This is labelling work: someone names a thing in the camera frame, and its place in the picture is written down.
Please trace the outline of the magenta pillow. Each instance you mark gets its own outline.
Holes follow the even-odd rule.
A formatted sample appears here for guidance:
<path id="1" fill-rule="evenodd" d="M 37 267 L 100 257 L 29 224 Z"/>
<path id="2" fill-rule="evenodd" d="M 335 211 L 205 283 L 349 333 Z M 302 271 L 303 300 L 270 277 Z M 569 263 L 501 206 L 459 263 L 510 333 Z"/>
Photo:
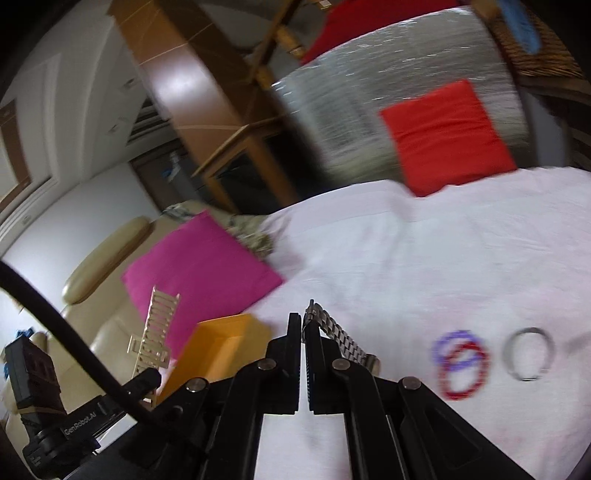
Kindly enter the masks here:
<path id="1" fill-rule="evenodd" d="M 179 298 L 165 339 L 176 359 L 199 322 L 242 313 L 283 278 L 202 212 L 132 262 L 122 282 L 142 317 L 154 289 Z"/>

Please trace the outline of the silver bangle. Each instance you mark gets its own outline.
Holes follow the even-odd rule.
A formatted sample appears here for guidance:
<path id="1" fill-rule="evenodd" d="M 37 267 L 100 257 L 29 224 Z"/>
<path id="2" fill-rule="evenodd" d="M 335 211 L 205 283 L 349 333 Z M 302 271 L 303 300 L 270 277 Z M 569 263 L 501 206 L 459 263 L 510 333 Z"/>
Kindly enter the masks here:
<path id="1" fill-rule="evenodd" d="M 503 365 L 516 381 L 538 381 L 550 371 L 556 351 L 555 342 L 546 330 L 526 327 L 515 331 L 504 343 Z"/>

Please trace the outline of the silver foil insulation panel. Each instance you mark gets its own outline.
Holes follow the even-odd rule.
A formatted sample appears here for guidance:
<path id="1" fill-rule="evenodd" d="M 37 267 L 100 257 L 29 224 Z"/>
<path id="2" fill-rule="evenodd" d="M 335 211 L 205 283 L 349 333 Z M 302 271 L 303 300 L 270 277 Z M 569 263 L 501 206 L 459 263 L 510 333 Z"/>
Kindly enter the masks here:
<path id="1" fill-rule="evenodd" d="M 273 84 L 332 187 L 403 179 L 384 108 L 469 80 L 521 168 L 534 165 L 520 95 L 485 24 L 455 7 L 389 25 L 322 54 Z"/>

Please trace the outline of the orange cardboard box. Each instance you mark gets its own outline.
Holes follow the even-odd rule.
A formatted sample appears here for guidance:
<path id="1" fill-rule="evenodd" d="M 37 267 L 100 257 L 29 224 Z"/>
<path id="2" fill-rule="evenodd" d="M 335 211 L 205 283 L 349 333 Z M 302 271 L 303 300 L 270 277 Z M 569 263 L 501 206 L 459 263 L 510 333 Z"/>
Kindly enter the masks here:
<path id="1" fill-rule="evenodd" d="M 194 377 L 208 382 L 232 377 L 243 366 L 263 358 L 272 337 L 270 326 L 250 314 L 200 322 L 167 373 L 156 404 Z"/>

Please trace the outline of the metal link watch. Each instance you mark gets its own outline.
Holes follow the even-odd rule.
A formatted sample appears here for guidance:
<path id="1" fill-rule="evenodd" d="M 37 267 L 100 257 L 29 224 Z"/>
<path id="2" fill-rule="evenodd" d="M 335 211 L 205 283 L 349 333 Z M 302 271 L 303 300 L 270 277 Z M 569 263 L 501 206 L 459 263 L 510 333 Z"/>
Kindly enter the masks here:
<path id="1" fill-rule="evenodd" d="M 329 314 L 325 308 L 310 300 L 308 308 L 304 312 L 304 326 L 305 329 L 309 323 L 315 322 L 318 327 L 325 333 L 332 341 L 339 346 L 342 358 L 358 363 L 368 369 L 373 375 L 378 376 L 381 372 L 381 361 L 376 355 L 367 353 L 358 343 L 344 329 L 337 321 Z"/>

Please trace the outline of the blue cloth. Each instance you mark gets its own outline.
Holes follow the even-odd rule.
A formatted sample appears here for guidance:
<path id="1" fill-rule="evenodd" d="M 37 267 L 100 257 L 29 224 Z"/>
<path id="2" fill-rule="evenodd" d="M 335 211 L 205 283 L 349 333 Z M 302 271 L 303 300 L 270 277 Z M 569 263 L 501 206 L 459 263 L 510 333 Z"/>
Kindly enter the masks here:
<path id="1" fill-rule="evenodd" d="M 526 53 L 538 54 L 542 42 L 521 2 L 518 0 L 498 0 L 497 3 L 505 23 L 517 43 Z"/>

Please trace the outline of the wicker basket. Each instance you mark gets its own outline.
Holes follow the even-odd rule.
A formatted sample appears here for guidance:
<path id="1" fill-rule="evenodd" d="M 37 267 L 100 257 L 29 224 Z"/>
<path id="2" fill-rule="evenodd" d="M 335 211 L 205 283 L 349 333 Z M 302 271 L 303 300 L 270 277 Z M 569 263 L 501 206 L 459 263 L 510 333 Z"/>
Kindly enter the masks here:
<path id="1" fill-rule="evenodd" d="M 492 1 L 485 23 L 517 73 L 585 79 L 557 33 L 522 1 Z"/>

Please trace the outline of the patterned fabric piece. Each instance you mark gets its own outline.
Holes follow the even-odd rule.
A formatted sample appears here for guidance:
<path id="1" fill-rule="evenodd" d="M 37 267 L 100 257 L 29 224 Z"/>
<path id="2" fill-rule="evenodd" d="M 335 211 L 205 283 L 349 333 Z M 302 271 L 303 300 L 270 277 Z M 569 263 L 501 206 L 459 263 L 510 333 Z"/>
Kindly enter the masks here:
<path id="1" fill-rule="evenodd" d="M 206 212 L 213 220 L 238 240 L 243 247 L 251 251 L 260 260 L 266 260 L 273 253 L 274 241 L 269 233 L 263 230 L 264 215 L 239 215 L 229 213 L 207 203 L 187 200 L 167 206 L 163 210 L 165 216 L 178 223 L 186 223 L 198 214 Z"/>

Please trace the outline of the small red pillow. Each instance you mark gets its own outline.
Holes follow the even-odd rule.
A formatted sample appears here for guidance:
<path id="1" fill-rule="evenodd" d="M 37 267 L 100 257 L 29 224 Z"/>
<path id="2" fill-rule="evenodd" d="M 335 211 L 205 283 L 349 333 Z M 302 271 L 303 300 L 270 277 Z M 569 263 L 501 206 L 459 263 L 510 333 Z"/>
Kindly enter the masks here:
<path id="1" fill-rule="evenodd" d="M 404 182 L 418 197 L 517 169 L 467 79 L 384 108 L 380 116 Z"/>

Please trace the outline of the large red cushion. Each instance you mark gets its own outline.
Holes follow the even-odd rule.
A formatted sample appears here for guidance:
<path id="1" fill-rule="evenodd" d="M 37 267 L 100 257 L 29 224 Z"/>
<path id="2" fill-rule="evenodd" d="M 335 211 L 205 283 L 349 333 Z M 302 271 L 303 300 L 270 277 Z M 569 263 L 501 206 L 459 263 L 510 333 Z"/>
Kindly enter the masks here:
<path id="1" fill-rule="evenodd" d="M 351 0 L 329 10 L 322 32 L 301 59 L 310 63 L 325 52 L 367 33 L 425 14 L 461 6 L 454 0 Z"/>

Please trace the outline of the wooden cabinet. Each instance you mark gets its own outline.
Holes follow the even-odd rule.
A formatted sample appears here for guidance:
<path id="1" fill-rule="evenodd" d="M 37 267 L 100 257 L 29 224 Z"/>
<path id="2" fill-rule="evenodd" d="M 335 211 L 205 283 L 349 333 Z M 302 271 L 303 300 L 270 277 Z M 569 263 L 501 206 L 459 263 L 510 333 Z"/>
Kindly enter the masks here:
<path id="1" fill-rule="evenodd" d="M 109 13 L 214 204 L 273 213 L 322 190 L 279 102 L 197 3 L 114 1 Z"/>

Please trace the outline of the white bed blanket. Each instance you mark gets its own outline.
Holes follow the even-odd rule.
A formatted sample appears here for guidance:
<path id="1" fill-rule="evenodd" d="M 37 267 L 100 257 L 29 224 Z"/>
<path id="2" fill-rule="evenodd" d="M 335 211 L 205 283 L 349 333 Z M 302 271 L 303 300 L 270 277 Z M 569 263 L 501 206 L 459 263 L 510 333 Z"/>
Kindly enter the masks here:
<path id="1" fill-rule="evenodd" d="M 353 185 L 263 222 L 283 284 L 246 309 L 283 333 L 314 299 L 384 377 L 416 376 L 538 479 L 564 479 L 590 443 L 590 175 L 517 170 L 419 198 Z M 550 371 L 514 380 L 502 350 L 540 327 Z"/>

